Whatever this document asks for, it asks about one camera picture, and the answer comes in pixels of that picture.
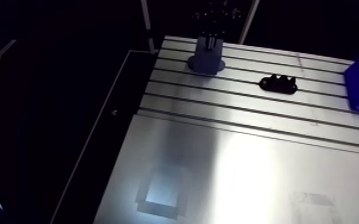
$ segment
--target workbench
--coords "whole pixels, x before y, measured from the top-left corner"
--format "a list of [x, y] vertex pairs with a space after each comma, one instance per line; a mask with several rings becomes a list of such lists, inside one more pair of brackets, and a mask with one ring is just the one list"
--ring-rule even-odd
[[[207, 76], [195, 47], [165, 38], [94, 223], [359, 223], [352, 61], [225, 43]], [[272, 74], [298, 91], [263, 91]]]

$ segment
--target black mount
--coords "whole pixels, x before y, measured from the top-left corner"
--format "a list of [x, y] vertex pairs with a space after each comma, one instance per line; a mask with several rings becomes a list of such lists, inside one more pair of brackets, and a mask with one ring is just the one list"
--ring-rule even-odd
[[200, 4], [191, 16], [191, 27], [197, 37], [206, 38], [206, 49], [211, 50], [217, 39], [228, 33], [229, 23], [241, 18], [241, 12], [228, 0], [208, 0]]
[[270, 92], [279, 92], [282, 94], [294, 94], [298, 87], [296, 85], [296, 78], [288, 79], [287, 76], [280, 76], [278, 79], [276, 75], [272, 74], [270, 77], [265, 77], [259, 82], [260, 88]]

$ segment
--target black 3d-printed part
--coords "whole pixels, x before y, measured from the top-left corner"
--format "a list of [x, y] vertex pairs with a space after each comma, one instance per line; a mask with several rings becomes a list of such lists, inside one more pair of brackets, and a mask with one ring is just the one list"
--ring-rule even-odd
[[259, 82], [260, 88], [270, 92], [279, 92], [282, 94], [294, 94], [298, 87], [296, 85], [296, 78], [288, 79], [287, 76], [280, 76], [272, 74], [270, 77], [265, 77]]

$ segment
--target metal surface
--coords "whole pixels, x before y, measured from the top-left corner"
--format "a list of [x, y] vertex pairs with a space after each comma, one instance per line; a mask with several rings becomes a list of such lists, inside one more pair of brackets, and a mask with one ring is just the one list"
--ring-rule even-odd
[[[195, 43], [184, 43], [178, 41], [164, 41], [162, 48], [174, 49], [180, 51], [194, 52]], [[239, 58], [245, 60], [263, 61], [268, 63], [277, 63], [294, 67], [304, 67], [308, 69], [324, 70], [335, 73], [344, 72], [349, 65], [336, 64], [326, 61], [317, 61], [307, 58], [298, 58], [288, 55], [275, 55], [269, 52], [250, 51], [236, 48], [223, 48], [222, 56], [229, 58]]]
[[[185, 62], [166, 59], [158, 59], [156, 61], [155, 68], [186, 73], [192, 72], [188, 69]], [[236, 82], [259, 83], [260, 80], [266, 76], [266, 73], [226, 68], [214, 76], [214, 78], [232, 80]], [[312, 80], [298, 79], [298, 88], [303, 91], [319, 92], [321, 94], [336, 95], [340, 97], [344, 97], [346, 95], [346, 89], [343, 85], [316, 82]]]
[[[190, 38], [181, 38], [177, 36], [166, 36], [165, 39], [167, 41], [179, 41], [183, 43], [196, 43], [195, 39]], [[249, 45], [239, 45], [234, 43], [224, 43], [224, 48], [235, 48], [235, 49], [243, 49], [247, 51], [256, 51], [256, 52], [267, 52], [271, 53], [273, 55], [288, 55], [293, 57], [299, 57], [299, 58], [307, 58], [312, 59], [316, 61], [327, 61], [327, 62], [333, 62], [338, 64], [346, 64], [350, 65], [353, 63], [353, 61], [340, 59], [340, 58], [330, 58], [325, 57], [321, 55], [314, 55], [314, 54], [306, 54], [306, 53], [299, 53], [299, 52], [293, 52], [293, 51], [284, 51], [279, 49], [271, 49], [271, 48], [261, 48], [258, 46], [249, 46]]]
[[[216, 76], [166, 37], [95, 223], [359, 223], [352, 61], [224, 44]], [[293, 95], [258, 86], [296, 76]]]
[[94, 223], [359, 223], [359, 154], [135, 116]]
[[[165, 59], [174, 59], [187, 61], [193, 53], [183, 51], [172, 51], [167, 49], [161, 49], [159, 57]], [[287, 76], [295, 76], [298, 78], [304, 78], [309, 80], [318, 80], [322, 82], [344, 84], [343, 76], [338, 73], [332, 73], [329, 71], [317, 71], [313, 69], [306, 69], [303, 67], [285, 66], [281, 64], [271, 64], [259, 61], [240, 60], [235, 58], [225, 58], [222, 60], [225, 62], [225, 66], [231, 69], [240, 70], [253, 70], [265, 73], [285, 74]]]

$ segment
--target metal post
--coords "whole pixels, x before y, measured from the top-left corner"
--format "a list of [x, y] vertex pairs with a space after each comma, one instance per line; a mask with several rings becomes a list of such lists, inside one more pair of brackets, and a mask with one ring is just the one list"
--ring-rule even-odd
[[141, 5], [142, 5], [142, 12], [143, 12], [143, 20], [145, 21], [145, 27], [146, 27], [146, 31], [147, 31], [147, 36], [148, 36], [148, 43], [149, 43], [149, 50], [151, 54], [156, 53], [156, 50], [154, 48], [154, 43], [153, 43], [153, 37], [151, 35], [151, 27], [150, 27], [150, 18], [149, 18], [149, 10], [147, 7], [147, 0], [141, 0]]
[[249, 14], [247, 15], [247, 18], [245, 20], [245, 25], [243, 26], [241, 37], [239, 37], [239, 44], [243, 44], [245, 41], [247, 32], [249, 31], [250, 25], [252, 24], [252, 20], [255, 16], [255, 12], [258, 9], [260, 0], [253, 0], [252, 5], [250, 6]]

